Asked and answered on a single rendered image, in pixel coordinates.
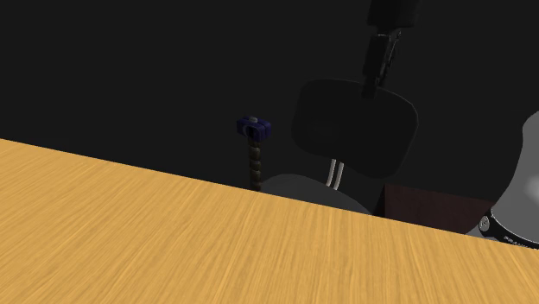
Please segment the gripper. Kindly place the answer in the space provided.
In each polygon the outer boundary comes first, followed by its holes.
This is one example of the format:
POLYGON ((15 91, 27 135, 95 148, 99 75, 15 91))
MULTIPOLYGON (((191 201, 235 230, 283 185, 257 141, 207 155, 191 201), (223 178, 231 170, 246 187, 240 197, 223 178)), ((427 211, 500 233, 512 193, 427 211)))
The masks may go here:
POLYGON ((361 96, 374 99, 378 87, 384 87, 387 73, 395 57, 396 44, 401 29, 412 28, 418 19, 422 0, 371 0, 367 24, 377 28, 395 28, 392 31, 378 30, 369 41, 362 74, 365 77, 361 96))

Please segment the dark red robot stand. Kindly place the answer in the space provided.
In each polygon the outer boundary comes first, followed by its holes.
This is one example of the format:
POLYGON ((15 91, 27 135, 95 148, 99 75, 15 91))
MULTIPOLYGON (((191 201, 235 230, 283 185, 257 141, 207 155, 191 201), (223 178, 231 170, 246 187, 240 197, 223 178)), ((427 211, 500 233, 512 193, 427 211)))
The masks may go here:
POLYGON ((487 200, 385 184, 377 210, 383 210, 387 219, 466 234, 493 205, 487 200))

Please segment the blue block on beaded stem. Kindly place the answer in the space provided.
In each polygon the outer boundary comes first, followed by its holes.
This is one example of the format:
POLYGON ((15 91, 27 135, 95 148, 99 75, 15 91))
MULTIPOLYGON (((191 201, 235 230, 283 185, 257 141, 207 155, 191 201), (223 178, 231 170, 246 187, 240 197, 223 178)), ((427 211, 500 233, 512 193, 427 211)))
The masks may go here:
POLYGON ((236 122, 237 133, 244 136, 248 143, 250 188, 260 192, 262 188, 261 142, 271 134, 271 123, 261 118, 245 116, 236 122))

